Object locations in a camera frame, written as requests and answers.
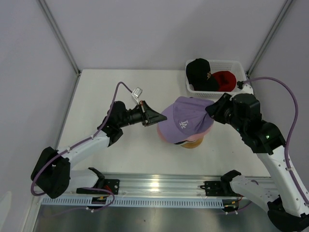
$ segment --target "plastic basket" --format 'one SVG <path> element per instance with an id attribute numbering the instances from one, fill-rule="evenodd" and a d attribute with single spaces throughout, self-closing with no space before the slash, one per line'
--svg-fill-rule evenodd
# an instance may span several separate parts
<path id="1" fill-rule="evenodd" d="M 188 60 L 185 64 L 185 68 L 187 68 L 187 65 L 192 61 L 194 61 L 194 59 Z M 245 71 L 241 63 L 239 63 L 238 61 L 208 59 L 208 62 L 211 66 L 211 73 L 216 73 L 219 71 L 230 71 L 231 73 L 235 75 L 237 81 L 247 80 Z M 188 82 L 187 75 L 185 76 L 185 83 L 186 83 L 189 95 L 192 97 L 219 98 L 224 93 L 226 93 L 226 92 L 213 92 L 213 91 L 194 91 L 193 86 L 190 85 Z M 233 89 L 232 92 L 239 92 L 239 91 L 240 89 L 238 89 L 237 86 L 235 86 L 235 89 Z"/>

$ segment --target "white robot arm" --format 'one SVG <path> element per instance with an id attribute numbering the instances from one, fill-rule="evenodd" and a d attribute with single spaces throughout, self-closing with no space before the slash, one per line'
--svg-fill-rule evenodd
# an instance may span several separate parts
<path id="1" fill-rule="evenodd" d="M 78 191 L 90 193 L 91 190 L 85 188 L 103 187 L 105 178 L 98 170 L 88 168 L 83 171 L 73 171 L 72 168 L 96 151 L 117 142 L 123 135 L 122 127 L 140 122 L 147 127 L 167 119 L 151 109 L 145 101 L 138 101 L 140 94 L 140 88 L 133 91 L 132 96 L 137 105 L 132 110 L 127 110 L 121 101 L 113 102 L 112 109 L 93 135 L 59 150 L 51 147 L 44 149 L 31 174 L 33 181 L 31 193 L 34 196 L 47 194 L 50 198 L 57 198 L 64 192 L 77 190 L 77 193 Z M 36 193 L 34 184 L 43 190 L 43 193 Z"/>
<path id="2" fill-rule="evenodd" d="M 308 227 L 308 191 L 285 150 L 286 142 L 280 130 L 262 120 L 260 102 L 252 88 L 244 85 L 241 93 L 234 96 L 225 93 L 215 104 L 206 107 L 206 111 L 215 121 L 230 124 L 240 133 L 244 143 L 267 168 L 279 195 L 266 191 L 235 170 L 221 177 L 223 189 L 257 204 L 281 231 L 302 231 Z"/>

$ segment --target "gray floor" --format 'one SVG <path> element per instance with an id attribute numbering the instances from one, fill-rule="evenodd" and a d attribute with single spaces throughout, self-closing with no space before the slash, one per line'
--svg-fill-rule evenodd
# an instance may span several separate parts
<path id="1" fill-rule="evenodd" d="M 278 232 L 253 204 L 227 216 L 213 209 L 109 207 L 51 217 L 70 207 L 42 205 L 34 232 Z"/>

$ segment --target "white table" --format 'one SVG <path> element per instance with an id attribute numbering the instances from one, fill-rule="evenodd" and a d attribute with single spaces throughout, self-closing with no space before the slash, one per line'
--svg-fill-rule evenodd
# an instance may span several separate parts
<path id="1" fill-rule="evenodd" d="M 184 71 L 83 70 L 59 147 L 71 145 L 92 134 L 106 116 L 116 84 L 143 89 L 140 100 L 162 112 L 179 96 L 187 96 Z M 130 93 L 120 86 L 117 100 L 127 109 L 135 106 Z M 203 143 L 195 149 L 162 142 L 156 125 L 136 124 L 123 128 L 124 135 L 78 164 L 75 169 L 95 167 L 104 173 L 196 174 L 220 176 L 233 169 L 246 176 L 269 177 L 255 154 L 229 125 L 214 123 Z"/>

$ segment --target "black baseball cap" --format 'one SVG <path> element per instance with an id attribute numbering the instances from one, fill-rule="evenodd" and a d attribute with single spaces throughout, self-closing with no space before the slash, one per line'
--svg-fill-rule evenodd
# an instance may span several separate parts
<path id="1" fill-rule="evenodd" d="M 211 66 L 205 59 L 190 62 L 185 69 L 189 84 L 195 91 L 218 91 L 219 83 L 211 74 Z"/>

